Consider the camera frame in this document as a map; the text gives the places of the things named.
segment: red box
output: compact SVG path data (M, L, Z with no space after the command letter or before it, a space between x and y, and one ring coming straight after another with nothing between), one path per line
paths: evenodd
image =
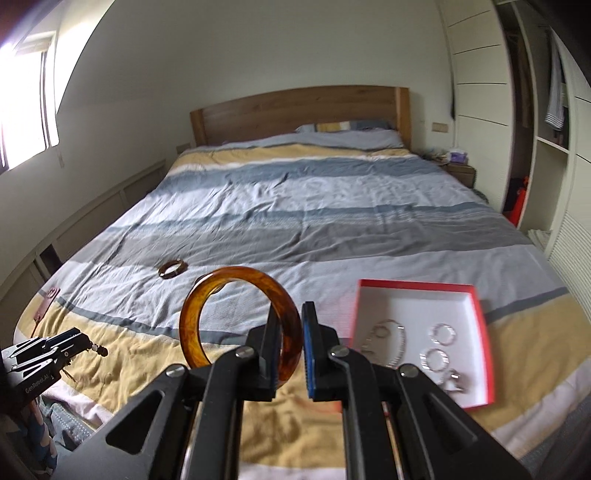
M399 338L389 335L379 339L373 335L374 326L383 320L395 320L404 327ZM449 325L455 331L453 342L438 345L431 330L437 324ZM385 325L396 325L389 322ZM374 363L387 364L400 353L402 335L404 354L397 366L412 363L421 368L436 383L454 369L460 374L462 393L450 396L463 408L474 408L494 402L495 388L491 349L486 322L476 289L472 285L427 283L397 280L360 280L351 347L360 351L367 343L375 353L368 354ZM432 355L447 356L449 364L441 373L421 366L421 353L440 349Z

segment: wooden headboard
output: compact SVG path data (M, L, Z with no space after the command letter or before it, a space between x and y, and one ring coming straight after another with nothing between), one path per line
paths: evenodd
M388 120L411 147L410 93L404 87L337 85L262 93L191 112L197 146L255 140L300 125Z

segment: window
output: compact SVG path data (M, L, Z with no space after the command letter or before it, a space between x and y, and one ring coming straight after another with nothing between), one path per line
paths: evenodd
M31 36L0 59L0 173L59 142L53 38Z

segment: closet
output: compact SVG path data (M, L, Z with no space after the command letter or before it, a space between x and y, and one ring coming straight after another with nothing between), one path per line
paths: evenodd
M467 151L476 188L499 212L510 179L529 178L518 228L591 319L591 87L524 0L440 0L440 7L454 77L455 145ZM564 117L559 128L546 121L552 85L551 112Z
M506 7L527 50L534 120L518 228L544 251L591 319L591 87L536 10L517 0L498 7L499 13ZM564 121L556 122L561 116Z
M514 136L513 82L492 0L441 0L453 78L455 145L468 152L476 188L498 212L505 203Z

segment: amber bangle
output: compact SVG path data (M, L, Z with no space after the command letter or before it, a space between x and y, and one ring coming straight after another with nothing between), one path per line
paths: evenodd
M279 382L283 385L296 370L303 346L303 333L297 308L285 291L269 275L249 267L223 267L198 279L185 299L181 310L178 332L183 354L192 368L210 365L199 338L199 317L203 305L212 293L226 283L244 280L261 290L271 301L279 318L283 345L279 359Z

